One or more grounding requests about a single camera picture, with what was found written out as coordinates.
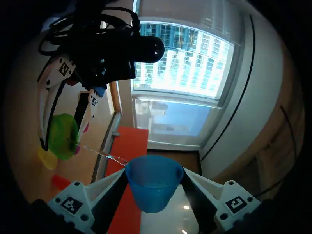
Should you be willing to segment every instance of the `building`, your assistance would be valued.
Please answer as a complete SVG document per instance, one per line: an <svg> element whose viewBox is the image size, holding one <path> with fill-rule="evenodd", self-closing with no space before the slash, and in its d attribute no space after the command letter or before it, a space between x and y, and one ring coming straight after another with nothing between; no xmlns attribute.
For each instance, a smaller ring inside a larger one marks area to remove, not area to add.
<svg viewBox="0 0 312 234"><path fill-rule="evenodd" d="M142 23L140 28L142 35L159 37L166 50L157 63L136 64L134 89L216 97L228 56L227 42L180 25Z"/></svg>

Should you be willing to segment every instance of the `screw hole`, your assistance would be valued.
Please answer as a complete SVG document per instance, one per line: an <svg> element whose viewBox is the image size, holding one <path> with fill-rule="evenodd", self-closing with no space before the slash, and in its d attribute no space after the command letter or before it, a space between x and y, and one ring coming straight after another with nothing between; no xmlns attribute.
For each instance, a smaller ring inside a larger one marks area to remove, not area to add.
<svg viewBox="0 0 312 234"><path fill-rule="evenodd" d="M87 221L89 219L89 217L86 214L83 214L80 216L82 221Z"/></svg>
<svg viewBox="0 0 312 234"><path fill-rule="evenodd" d="M227 213L222 213L222 214L220 215L220 219L221 219L221 220L226 220L226 219L227 219Z"/></svg>

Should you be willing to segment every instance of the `black cable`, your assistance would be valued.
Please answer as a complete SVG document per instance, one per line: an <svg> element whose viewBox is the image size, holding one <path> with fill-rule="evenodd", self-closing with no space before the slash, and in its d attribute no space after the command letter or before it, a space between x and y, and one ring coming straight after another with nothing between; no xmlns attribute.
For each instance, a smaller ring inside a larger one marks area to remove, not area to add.
<svg viewBox="0 0 312 234"><path fill-rule="evenodd" d="M293 143L293 146L294 146L294 163L296 162L296 159L297 159L297 144L296 144L296 140L295 140L295 135L294 135L294 131L293 131L293 128L291 126L291 123L290 123L290 120L288 118L288 115L284 109L283 106L280 106L280 109L281 111L283 112L284 114L284 117L286 119L286 122L288 124L288 127L289 127L289 130L290 130L290 135L291 135L291 139L292 139L292 143ZM276 183L274 183L273 185L271 185L270 187L268 187L266 190L258 193L257 195L255 195L254 197L259 197L259 196L262 196L263 194L271 191L272 189L274 189L275 187L277 187L284 179L285 177L287 176L288 173L286 173L286 175L284 175L280 180L278 180Z"/></svg>
<svg viewBox="0 0 312 234"><path fill-rule="evenodd" d="M76 27L71 27L69 30L64 30L66 27L74 25L75 17L77 17L74 13L67 14L50 24L49 31L47 32L46 36L39 44L39 48L38 48L39 53L45 56L56 56L56 55L63 53L63 48L61 47L61 45L70 40L71 38L69 36L70 34L74 35L75 37L103 34L103 33L109 33L109 32L116 31L116 30L124 30L128 28L128 26L130 26L133 33L137 33L137 34L139 33L140 20L138 18L138 15L134 13L133 11L127 8L123 8L123 7L105 7L103 8L103 10L117 10L117 11L128 12L129 14L131 14L133 26L126 24L122 19L116 16L101 14L101 15L92 15L88 18L80 19L81 21L80 23L83 23L85 25L94 25L94 22L103 21L103 22L107 22L108 25L114 26L114 28L91 27L91 28L84 29L83 31L81 31L81 30L77 30ZM44 51L42 50L42 45L45 41L48 41L53 45L60 45L60 47L53 51Z"/></svg>
<svg viewBox="0 0 312 234"><path fill-rule="evenodd" d="M252 25L252 39L253 39L253 48L252 48L252 57L251 57L251 63L250 63L250 69L249 69L249 73L248 73L248 76L247 76L247 80L246 80L246 83L245 83L245 86L244 86L244 89L243 89L243 92L241 94L241 97L233 111L233 114L231 116L231 118L229 119L229 121L227 122L227 125L225 126L225 128L223 129L223 131L221 132L221 134L219 135L219 137L217 138L217 140L213 143L213 145L210 147L210 149L207 151L207 153L203 156L203 158L200 160L200 161L203 161L205 159L205 157L211 152L211 150L215 147L215 145L218 143L218 141L220 140L220 138L222 137L222 135L224 134L224 132L226 131L227 127L230 125L232 119L234 118L237 110L238 110L238 107L239 105L241 104L241 100L243 99L243 96L245 94L245 91L246 91L246 88L247 88L247 85L248 85L248 82L249 82L249 79L250 79L250 75L251 75L251 71L252 71L252 66L253 66L253 62L254 62L254 57L255 57L255 27L254 27L254 22L252 20L252 17L250 15L250 21L251 21L251 25Z"/></svg>

